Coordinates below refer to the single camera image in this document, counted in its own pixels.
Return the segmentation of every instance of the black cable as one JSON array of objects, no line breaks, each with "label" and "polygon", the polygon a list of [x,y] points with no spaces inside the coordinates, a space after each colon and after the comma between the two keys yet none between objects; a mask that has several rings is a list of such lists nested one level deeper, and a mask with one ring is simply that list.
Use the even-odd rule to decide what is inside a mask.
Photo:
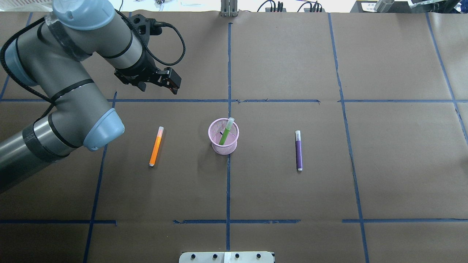
[{"label": "black cable", "polygon": [[310,12],[310,10],[312,10],[312,2],[305,2],[305,3],[303,3],[303,4],[299,7],[299,9],[297,9],[297,12],[296,12],[296,13],[298,13],[298,12],[300,11],[300,9],[301,9],[304,5],[306,5],[306,4],[309,4],[309,5],[310,5],[310,9],[309,9],[309,12]]},{"label": "black cable", "polygon": [[275,3],[275,1],[273,1],[273,0],[266,0],[266,1],[263,2],[263,4],[258,8],[257,12],[260,11],[260,9],[262,8],[262,6],[263,6],[264,4],[266,4],[266,3],[268,3],[268,2],[270,2],[270,4],[273,3],[273,6],[274,6],[274,7],[271,7],[271,8],[270,8],[270,12],[273,12],[274,10],[276,10],[276,3]]},{"label": "black cable", "polygon": [[0,62],[1,62],[1,65],[3,67],[3,69],[5,69],[5,72],[10,76],[11,79],[13,79],[16,83],[18,83],[18,85],[20,85],[23,89],[29,91],[30,93],[38,96],[39,98],[49,102],[49,103],[52,103],[52,101],[45,95],[35,91],[33,88],[29,87],[28,85],[24,84],[23,82],[21,82],[21,80],[19,80],[14,74],[13,72],[11,72],[10,68],[8,68],[8,65],[7,65],[7,62],[5,60],[5,52],[7,51],[7,48],[10,46],[11,43],[13,43],[13,41],[17,38],[19,38],[22,34],[24,34],[25,32],[27,32],[28,30],[30,30],[31,28],[39,25],[40,23],[44,22],[44,18],[40,18],[39,20],[35,21],[34,23],[30,24],[29,26],[23,28],[22,30],[16,32],[13,36],[11,36],[6,42],[5,44],[2,46],[1,50],[0,50]]},{"label": "black cable", "polygon": [[173,63],[166,63],[162,60],[160,60],[159,58],[157,58],[155,55],[153,55],[153,53],[151,53],[151,51],[149,50],[148,48],[148,45],[145,43],[145,41],[143,40],[143,38],[141,37],[140,33],[138,32],[138,30],[135,28],[135,26],[132,24],[132,22],[130,22],[130,20],[124,15],[122,14],[120,11],[117,11],[117,14],[119,14],[123,19],[125,19],[127,21],[127,23],[132,27],[132,30],[133,32],[135,32],[136,36],[138,37],[138,39],[140,40],[142,46],[145,47],[145,50],[148,52],[148,54],[154,58],[156,61],[158,61],[159,63],[163,64],[163,65],[166,65],[166,66],[173,66],[177,63],[179,63],[183,57],[185,56],[185,42],[182,38],[182,35],[180,34],[179,30],[177,30],[177,28],[169,23],[165,23],[165,22],[161,22],[162,23],[162,27],[169,27],[169,28],[172,28],[176,33],[177,35],[179,36],[180,38],[180,41],[182,42],[182,47],[183,47],[183,51],[182,51],[182,55],[180,55],[180,58],[176,61],[176,62],[173,62]]}]

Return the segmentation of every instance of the purple marker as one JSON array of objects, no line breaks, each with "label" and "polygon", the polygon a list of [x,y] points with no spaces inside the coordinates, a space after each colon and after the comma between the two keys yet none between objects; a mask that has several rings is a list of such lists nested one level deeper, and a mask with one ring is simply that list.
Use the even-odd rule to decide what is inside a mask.
[{"label": "purple marker", "polygon": [[296,167],[302,171],[302,149],[300,147],[300,131],[296,131]]}]

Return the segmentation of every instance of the orange marker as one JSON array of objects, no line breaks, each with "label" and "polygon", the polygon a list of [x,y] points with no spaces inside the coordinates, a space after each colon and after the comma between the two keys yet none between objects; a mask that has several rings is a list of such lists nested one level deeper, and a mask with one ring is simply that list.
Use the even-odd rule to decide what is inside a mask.
[{"label": "orange marker", "polygon": [[161,144],[162,131],[164,127],[159,126],[158,136],[156,136],[156,141],[154,142],[153,152],[151,153],[151,158],[149,159],[149,166],[153,167],[156,163],[156,157],[158,156],[159,144]]}]

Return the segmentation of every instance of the white cap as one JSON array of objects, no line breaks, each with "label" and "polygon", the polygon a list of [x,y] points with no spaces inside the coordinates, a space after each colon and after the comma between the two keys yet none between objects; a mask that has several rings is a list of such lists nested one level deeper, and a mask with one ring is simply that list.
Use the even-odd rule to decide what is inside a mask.
[{"label": "white cap", "polygon": [[300,131],[296,131],[296,141],[300,141]]}]

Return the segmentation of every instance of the robotic arm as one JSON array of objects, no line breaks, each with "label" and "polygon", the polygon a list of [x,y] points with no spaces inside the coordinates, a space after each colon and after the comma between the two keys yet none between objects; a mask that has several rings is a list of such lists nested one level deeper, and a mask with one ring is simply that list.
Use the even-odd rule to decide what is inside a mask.
[{"label": "robotic arm", "polygon": [[[28,91],[51,103],[37,121],[0,142],[0,193],[85,146],[95,151],[124,133],[115,109],[80,61],[97,52],[124,83],[145,91],[145,82],[176,94],[171,68],[156,67],[150,35],[172,25],[136,15],[130,19],[107,0],[54,0],[53,12],[16,33],[1,49],[2,66]],[[175,63],[160,63],[172,66]],[[47,96],[31,87],[40,85]],[[57,110],[49,115],[55,106]]]}]

